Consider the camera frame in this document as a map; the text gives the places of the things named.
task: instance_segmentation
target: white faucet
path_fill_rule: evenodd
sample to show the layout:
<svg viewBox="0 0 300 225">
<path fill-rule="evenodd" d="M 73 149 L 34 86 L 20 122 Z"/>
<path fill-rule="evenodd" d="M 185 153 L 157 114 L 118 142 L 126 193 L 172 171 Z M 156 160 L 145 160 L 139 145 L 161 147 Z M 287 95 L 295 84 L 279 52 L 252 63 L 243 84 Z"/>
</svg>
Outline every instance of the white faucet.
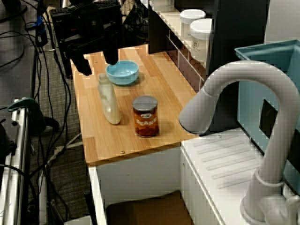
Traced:
<svg viewBox="0 0 300 225">
<path fill-rule="evenodd" d="M 251 225 L 296 225 L 300 197 L 285 200 L 282 177 L 300 115 L 300 95 L 285 73 L 258 61 L 228 63 L 213 72 L 204 87 L 182 109 L 180 124 L 190 133 L 205 133 L 222 90 L 243 80 L 270 88 L 277 97 L 279 111 L 262 164 L 253 175 L 240 211 Z"/>
</svg>

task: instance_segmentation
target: blue bowl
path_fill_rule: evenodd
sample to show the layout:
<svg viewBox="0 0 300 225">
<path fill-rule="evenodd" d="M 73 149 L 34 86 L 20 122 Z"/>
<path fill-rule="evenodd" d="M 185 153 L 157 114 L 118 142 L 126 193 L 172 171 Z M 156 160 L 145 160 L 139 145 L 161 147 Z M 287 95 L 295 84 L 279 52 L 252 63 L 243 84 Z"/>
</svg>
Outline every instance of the blue bowl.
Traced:
<svg viewBox="0 0 300 225">
<path fill-rule="evenodd" d="M 108 79 L 117 85 L 133 83 L 138 77 L 139 66 L 128 60 L 120 60 L 115 65 L 108 65 L 105 69 Z"/>
</svg>

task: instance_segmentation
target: wooden table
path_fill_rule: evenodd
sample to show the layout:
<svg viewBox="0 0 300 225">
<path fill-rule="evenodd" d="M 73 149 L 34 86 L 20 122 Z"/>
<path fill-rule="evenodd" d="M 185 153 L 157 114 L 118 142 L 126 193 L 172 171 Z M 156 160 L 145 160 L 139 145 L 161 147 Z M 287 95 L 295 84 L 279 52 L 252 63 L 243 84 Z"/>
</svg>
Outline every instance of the wooden table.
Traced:
<svg viewBox="0 0 300 225">
<path fill-rule="evenodd" d="M 72 64 L 76 101 L 82 131 L 85 160 L 101 165 L 180 146 L 197 137 L 186 132 L 178 121 L 183 106 L 195 95 L 165 52 L 147 54 L 147 45 L 119 49 L 119 60 L 132 60 L 139 66 L 135 85 L 116 86 L 114 90 L 121 111 L 121 122 L 110 124 L 104 117 L 97 90 L 98 74 L 108 65 L 102 52 L 85 56 L 92 75 L 84 76 Z M 159 133 L 141 138 L 135 134 L 132 101 L 141 95 L 158 100 Z"/>
</svg>

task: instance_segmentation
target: plastic bottle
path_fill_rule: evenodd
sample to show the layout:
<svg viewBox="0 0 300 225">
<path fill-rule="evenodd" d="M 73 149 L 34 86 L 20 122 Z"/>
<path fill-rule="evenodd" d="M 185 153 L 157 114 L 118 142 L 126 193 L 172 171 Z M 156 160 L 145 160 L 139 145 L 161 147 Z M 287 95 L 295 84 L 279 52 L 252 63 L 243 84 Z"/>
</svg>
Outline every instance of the plastic bottle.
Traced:
<svg viewBox="0 0 300 225">
<path fill-rule="evenodd" d="M 118 124 L 121 120 L 121 113 L 114 93 L 113 84 L 109 81 L 106 73 L 98 75 L 97 87 L 104 116 L 111 124 Z"/>
</svg>

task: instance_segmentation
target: canned food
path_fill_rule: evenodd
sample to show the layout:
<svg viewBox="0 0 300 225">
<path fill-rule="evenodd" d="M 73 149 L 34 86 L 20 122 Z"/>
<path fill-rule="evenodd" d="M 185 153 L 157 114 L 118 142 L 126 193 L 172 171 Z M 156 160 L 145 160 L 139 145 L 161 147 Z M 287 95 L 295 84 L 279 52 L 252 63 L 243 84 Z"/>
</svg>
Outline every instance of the canned food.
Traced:
<svg viewBox="0 0 300 225">
<path fill-rule="evenodd" d="M 135 133 L 140 137 L 153 137 L 158 134 L 158 101 L 148 95 L 136 97 L 132 102 L 135 120 Z"/>
</svg>

